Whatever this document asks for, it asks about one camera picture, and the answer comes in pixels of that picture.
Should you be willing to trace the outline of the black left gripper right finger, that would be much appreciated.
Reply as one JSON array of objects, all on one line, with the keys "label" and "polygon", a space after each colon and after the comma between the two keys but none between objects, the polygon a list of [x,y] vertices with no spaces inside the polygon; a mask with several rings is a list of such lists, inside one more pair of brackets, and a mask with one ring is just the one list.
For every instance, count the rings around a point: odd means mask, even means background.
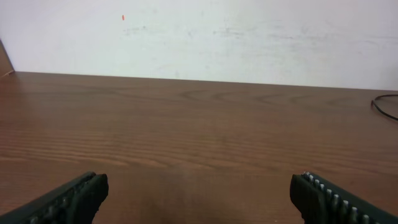
[{"label": "black left gripper right finger", "polygon": [[305,224],[397,224],[397,217],[311,172],[294,174],[290,200]]}]

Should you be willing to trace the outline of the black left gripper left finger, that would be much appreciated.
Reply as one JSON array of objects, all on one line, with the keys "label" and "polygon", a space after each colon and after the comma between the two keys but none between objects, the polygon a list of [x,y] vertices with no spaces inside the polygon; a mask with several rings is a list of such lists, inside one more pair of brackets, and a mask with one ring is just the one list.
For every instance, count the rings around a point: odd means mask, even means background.
[{"label": "black left gripper left finger", "polygon": [[106,174],[87,172],[1,215],[1,224],[91,224],[108,191]]}]

